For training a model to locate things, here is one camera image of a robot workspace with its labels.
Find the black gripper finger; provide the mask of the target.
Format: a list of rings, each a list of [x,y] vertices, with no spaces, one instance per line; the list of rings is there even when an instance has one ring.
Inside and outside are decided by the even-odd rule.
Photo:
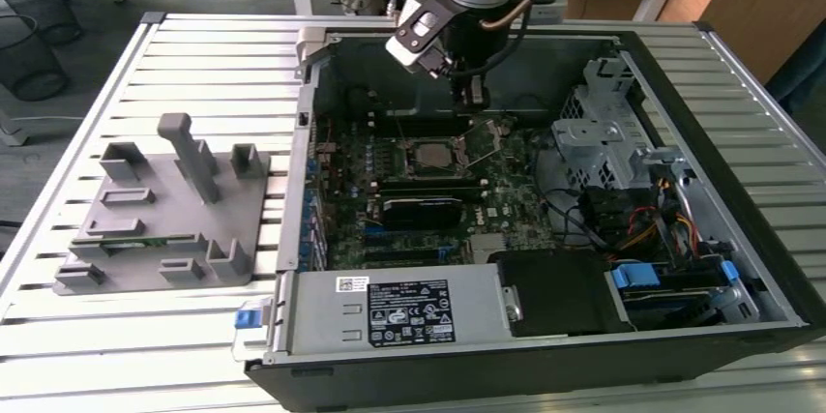
[[[486,75],[451,79],[452,104],[456,112],[480,112],[491,105],[491,93]]]

